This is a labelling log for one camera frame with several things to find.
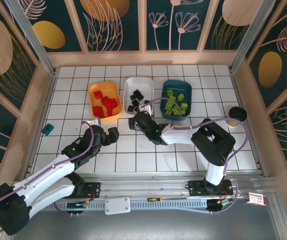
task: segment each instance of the flower illustration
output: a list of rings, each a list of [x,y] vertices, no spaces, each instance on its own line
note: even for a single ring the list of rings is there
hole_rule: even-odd
[[[180,40],[181,35],[184,33],[191,33],[195,31],[199,31],[201,29],[201,25],[198,24],[198,12],[191,13],[187,12],[183,17],[183,12],[178,12],[175,15],[175,22],[177,24],[179,40],[178,40],[178,50],[180,50]]]
[[[204,0],[170,0],[172,5],[171,13],[170,13],[170,25],[169,25],[169,50],[172,49],[172,23],[173,23],[173,15],[175,6],[179,5],[189,5],[189,4],[199,4]]]
[[[157,47],[157,50],[159,50],[159,46],[158,46],[158,42],[157,42],[157,35],[156,35],[156,29],[157,28],[160,28],[160,27],[165,27],[169,24],[168,21],[166,21],[166,16],[165,16],[165,13],[156,13],[154,14],[153,12],[152,13],[149,13],[149,19],[150,19],[150,22],[152,24],[152,27],[153,27],[153,31],[154,31],[154,40],[155,40],[155,45]]]

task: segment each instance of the table surface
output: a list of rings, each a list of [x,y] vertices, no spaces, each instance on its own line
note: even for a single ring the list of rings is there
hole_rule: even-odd
[[[125,81],[129,77],[149,77],[154,83],[154,98],[161,96],[167,80],[186,81],[192,86],[191,113],[179,126],[196,125],[204,118],[216,119],[228,115],[231,107],[238,106],[236,93],[226,65],[132,65],[132,66],[68,66],[59,70],[44,124],[54,130],[40,135],[33,163],[28,172],[35,173],[50,163],[61,150],[85,131],[82,120],[93,118],[87,89],[95,83],[113,81],[121,101]],[[162,118],[160,102],[154,104],[155,121],[170,123]],[[235,138],[234,150],[245,139],[241,126],[230,127],[218,122]],[[208,162],[193,145],[154,145],[141,132],[128,127],[128,116],[103,123],[102,128],[117,127],[117,143],[102,147],[96,157],[76,170],[79,174],[136,173],[136,172],[194,172],[205,171]],[[248,144],[231,160],[228,170],[257,170],[251,145]]]

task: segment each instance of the small teal block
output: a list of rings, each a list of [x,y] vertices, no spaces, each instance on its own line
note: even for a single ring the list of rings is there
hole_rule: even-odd
[[[54,130],[55,127],[48,123],[44,128],[48,129],[51,132],[52,130]]]
[[[47,128],[44,128],[43,130],[41,130],[41,132],[42,132],[44,135],[48,136],[51,131],[50,131],[49,129],[47,129]]]

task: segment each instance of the gray floor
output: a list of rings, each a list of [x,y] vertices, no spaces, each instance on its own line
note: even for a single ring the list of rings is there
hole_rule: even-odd
[[[12,240],[278,240],[270,207],[239,199],[220,215],[180,210],[40,212]]]

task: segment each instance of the white tray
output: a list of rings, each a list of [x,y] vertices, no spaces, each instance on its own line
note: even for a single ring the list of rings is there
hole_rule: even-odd
[[[124,93],[123,93],[123,110],[129,117],[133,117],[136,112],[128,111],[128,106],[132,105],[132,100],[130,96],[134,94],[134,91],[139,90],[143,95],[143,100],[139,104],[144,104],[145,100],[154,99],[154,82],[149,77],[135,76],[128,78],[124,83]]]

